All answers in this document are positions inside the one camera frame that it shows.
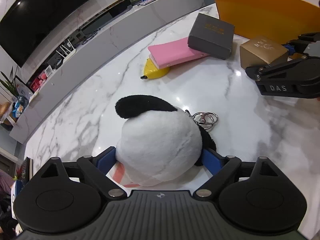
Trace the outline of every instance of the plush toy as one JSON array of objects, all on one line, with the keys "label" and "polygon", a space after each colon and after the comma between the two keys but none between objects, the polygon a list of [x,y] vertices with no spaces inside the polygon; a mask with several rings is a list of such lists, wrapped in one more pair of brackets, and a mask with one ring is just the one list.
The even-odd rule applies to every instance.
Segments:
[{"label": "plush toy", "polygon": [[203,148],[216,150],[209,133],[183,110],[153,96],[135,95],[116,103],[128,119],[116,146],[111,177],[125,187],[154,186],[201,166]]}]

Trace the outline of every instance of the orange container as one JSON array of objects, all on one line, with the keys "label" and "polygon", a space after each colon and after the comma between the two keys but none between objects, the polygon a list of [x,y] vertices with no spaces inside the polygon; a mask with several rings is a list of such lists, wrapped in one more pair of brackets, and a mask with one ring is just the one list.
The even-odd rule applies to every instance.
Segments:
[{"label": "orange container", "polygon": [[258,35],[283,44],[302,33],[320,32],[320,7],[304,0],[215,0],[220,19],[235,34]]}]

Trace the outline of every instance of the black plush ear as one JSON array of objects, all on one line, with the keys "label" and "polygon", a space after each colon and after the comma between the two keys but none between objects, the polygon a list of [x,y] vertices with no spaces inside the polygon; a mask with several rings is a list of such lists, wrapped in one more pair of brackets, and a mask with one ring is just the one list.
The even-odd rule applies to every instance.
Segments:
[{"label": "black plush ear", "polygon": [[117,114],[125,119],[137,117],[149,110],[174,112],[177,108],[163,99],[145,95],[128,96],[116,103]]},{"label": "black plush ear", "polygon": [[[203,149],[212,149],[214,151],[217,150],[217,146],[215,144],[215,142],[212,140],[210,134],[200,125],[199,126],[199,130],[201,133],[201,137],[202,137],[202,148]],[[195,166],[202,166],[202,161],[201,161],[201,156],[199,157],[199,159],[196,161]]]}]

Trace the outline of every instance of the pink pouch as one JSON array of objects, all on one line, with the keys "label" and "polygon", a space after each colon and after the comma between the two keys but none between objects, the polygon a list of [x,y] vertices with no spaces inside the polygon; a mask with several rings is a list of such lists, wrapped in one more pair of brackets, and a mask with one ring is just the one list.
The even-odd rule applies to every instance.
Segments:
[{"label": "pink pouch", "polygon": [[188,47],[188,37],[148,47],[150,59],[158,69],[206,57],[209,54]]}]

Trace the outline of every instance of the black tv screen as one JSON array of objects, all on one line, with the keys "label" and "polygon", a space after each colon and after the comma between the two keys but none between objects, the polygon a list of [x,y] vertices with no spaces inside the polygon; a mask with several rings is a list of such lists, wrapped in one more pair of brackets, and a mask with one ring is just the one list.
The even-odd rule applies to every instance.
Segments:
[{"label": "black tv screen", "polygon": [[88,0],[16,0],[0,22],[0,45],[20,66],[41,41]]}]

